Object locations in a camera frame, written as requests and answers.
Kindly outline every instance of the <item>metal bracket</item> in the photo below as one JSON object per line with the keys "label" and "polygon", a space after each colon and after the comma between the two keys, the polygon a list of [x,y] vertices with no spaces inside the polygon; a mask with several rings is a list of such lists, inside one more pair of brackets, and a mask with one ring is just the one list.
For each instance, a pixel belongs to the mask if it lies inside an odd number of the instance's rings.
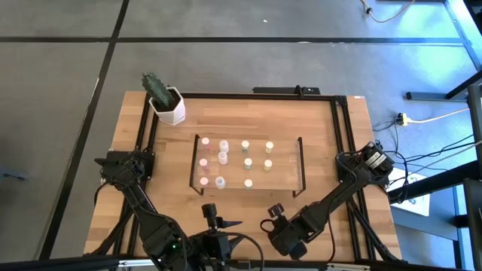
{"label": "metal bracket", "polygon": [[[131,153],[132,151],[109,151],[105,159],[107,161],[119,161],[131,155]],[[144,176],[139,180],[150,180],[154,169],[154,158],[156,157],[156,154],[154,152],[142,152],[139,154],[141,155],[142,163],[144,163]]]}
{"label": "metal bracket", "polygon": [[346,100],[346,96],[336,95],[336,96],[334,96],[334,100],[335,100],[339,105],[342,105],[342,106],[347,106],[347,105],[348,105],[348,101]]}
{"label": "metal bracket", "polygon": [[343,270],[343,271],[369,271],[369,266],[343,264],[343,263],[329,263],[326,270]]}

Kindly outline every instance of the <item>white cable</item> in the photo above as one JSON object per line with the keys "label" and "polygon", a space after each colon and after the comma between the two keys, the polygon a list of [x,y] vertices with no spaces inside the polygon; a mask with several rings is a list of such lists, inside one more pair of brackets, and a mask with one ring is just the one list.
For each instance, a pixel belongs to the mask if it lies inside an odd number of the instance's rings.
{"label": "white cable", "polygon": [[455,154],[451,154],[451,155],[449,155],[449,156],[447,156],[447,157],[444,157],[444,158],[439,159],[439,160],[437,160],[437,161],[435,161],[435,162],[433,162],[433,163],[430,163],[429,165],[424,166],[424,167],[422,167],[421,169],[416,170],[415,172],[410,173],[409,176],[412,175],[412,174],[421,172],[423,169],[428,168],[428,167],[430,167],[431,165],[436,164],[436,163],[438,163],[438,162],[441,162],[441,161],[443,161],[443,160],[446,160],[447,158],[451,158],[451,157],[453,157],[453,156],[456,156],[457,154],[461,154],[462,152],[467,151],[467,150],[469,150],[469,149],[471,149],[471,148],[473,148],[473,147],[475,147],[475,146],[477,146],[477,145],[479,145],[479,144],[482,144],[482,140],[480,140],[480,141],[477,142],[477,143],[474,143],[473,145],[468,146],[467,148],[465,148],[465,149],[463,149],[463,150],[461,150],[461,151],[457,151]]}
{"label": "white cable", "polygon": [[428,123],[430,121],[433,121],[433,120],[440,120],[442,117],[448,117],[450,115],[453,115],[453,114],[457,114],[457,113],[460,113],[460,112],[464,112],[468,110],[468,108],[464,108],[464,109],[460,109],[460,110],[457,110],[457,111],[454,111],[452,113],[448,113],[448,114],[445,114],[445,115],[441,115],[440,117],[433,117],[431,119],[428,119],[428,120],[412,120],[410,119],[409,117],[407,117],[407,123]]}
{"label": "white cable", "polygon": [[365,12],[368,12],[368,14],[370,14],[370,17],[371,19],[373,19],[375,22],[377,23],[386,23],[390,20],[393,20],[395,19],[396,17],[398,17],[400,14],[404,13],[404,11],[406,11],[414,2],[415,0],[412,0],[412,2],[410,2],[410,4],[408,4],[407,6],[405,6],[404,8],[402,8],[395,16],[389,18],[389,19],[386,19],[386,20],[378,20],[377,18],[374,17],[373,15],[373,8],[370,8],[370,6],[368,6],[367,2],[365,0],[360,0],[363,5],[365,6]]}

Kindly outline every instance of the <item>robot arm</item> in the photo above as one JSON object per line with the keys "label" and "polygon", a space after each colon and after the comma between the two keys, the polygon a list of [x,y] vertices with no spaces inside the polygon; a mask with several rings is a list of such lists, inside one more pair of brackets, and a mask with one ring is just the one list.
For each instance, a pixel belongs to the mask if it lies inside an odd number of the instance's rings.
{"label": "robot arm", "polygon": [[236,237],[229,240],[227,234],[217,229],[241,224],[224,221],[216,217],[214,204],[205,204],[204,217],[209,229],[187,237],[178,223],[165,215],[157,213],[156,208],[141,189],[138,180],[144,175],[142,157],[136,152],[120,160],[96,159],[102,166],[101,175],[105,181],[121,191],[139,220],[139,237],[142,246],[159,270],[205,270],[202,258],[216,259],[216,270],[229,269],[224,262],[232,250],[243,240]]}
{"label": "robot arm", "polygon": [[[284,208],[279,203],[268,210],[270,217],[277,217],[273,221],[273,230],[268,232],[268,238],[281,255],[289,254],[294,260],[303,257],[307,252],[304,243],[313,241],[323,232],[328,216],[341,204],[348,202],[349,207],[359,214],[358,207],[352,199],[353,194],[367,184],[380,183],[380,180],[387,177],[393,170],[394,163],[373,142],[369,142],[360,151],[340,153],[335,160],[341,184],[324,199],[304,206],[289,220],[282,214]],[[355,214],[355,216],[358,219],[363,218],[361,214]],[[370,225],[366,221],[365,224],[361,224],[365,231],[372,233],[368,235],[376,237],[375,241],[383,246]]]}

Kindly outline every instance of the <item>test tube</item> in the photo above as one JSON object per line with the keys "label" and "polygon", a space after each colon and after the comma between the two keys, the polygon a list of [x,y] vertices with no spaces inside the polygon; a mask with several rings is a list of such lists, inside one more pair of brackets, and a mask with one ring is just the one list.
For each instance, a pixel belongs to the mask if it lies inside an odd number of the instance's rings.
{"label": "test tube", "polygon": [[201,183],[201,185],[207,185],[209,183],[209,179],[206,178],[206,177],[202,177],[199,182]]}
{"label": "test tube", "polygon": [[251,158],[244,159],[244,168],[251,169],[251,165],[253,164],[253,160]]}
{"label": "test tube", "polygon": [[206,172],[209,171],[208,160],[206,160],[206,159],[201,159],[201,160],[199,160],[199,164],[200,164],[200,166],[203,168],[204,171],[206,171]]}
{"label": "test tube", "polygon": [[244,188],[251,189],[252,187],[253,187],[253,181],[251,181],[250,179],[246,179],[244,181]]}
{"label": "test tube", "polygon": [[273,166],[273,162],[271,162],[271,160],[264,161],[264,170],[266,171],[270,170],[271,166]]}
{"label": "test tube", "polygon": [[223,151],[227,154],[227,152],[229,151],[229,144],[227,143],[226,140],[221,140],[219,142],[219,151]]}
{"label": "test tube", "polygon": [[221,176],[216,178],[216,187],[223,189],[226,186],[226,181]]}
{"label": "test tube", "polygon": [[227,164],[227,154],[223,151],[219,152],[218,154],[218,162],[221,165],[226,165]]}
{"label": "test tube", "polygon": [[208,138],[203,138],[201,139],[201,143],[203,143],[203,146],[204,146],[204,149],[209,151],[211,149],[211,145],[209,143],[209,139]]}
{"label": "test tube", "polygon": [[241,142],[241,148],[242,148],[244,153],[248,152],[249,141],[243,140],[243,142]]}
{"label": "test tube", "polygon": [[271,151],[273,150],[273,146],[274,146],[274,144],[272,142],[266,142],[265,151],[266,151],[267,154],[271,153]]}

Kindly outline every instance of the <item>cactus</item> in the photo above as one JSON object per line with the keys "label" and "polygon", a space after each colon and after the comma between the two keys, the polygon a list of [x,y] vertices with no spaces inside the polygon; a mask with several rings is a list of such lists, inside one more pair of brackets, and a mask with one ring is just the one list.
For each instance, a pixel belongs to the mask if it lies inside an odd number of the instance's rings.
{"label": "cactus", "polygon": [[154,99],[154,101],[156,101],[161,111],[171,111],[174,109],[174,98],[155,73],[143,73],[142,86],[144,87],[145,91],[147,91]]}

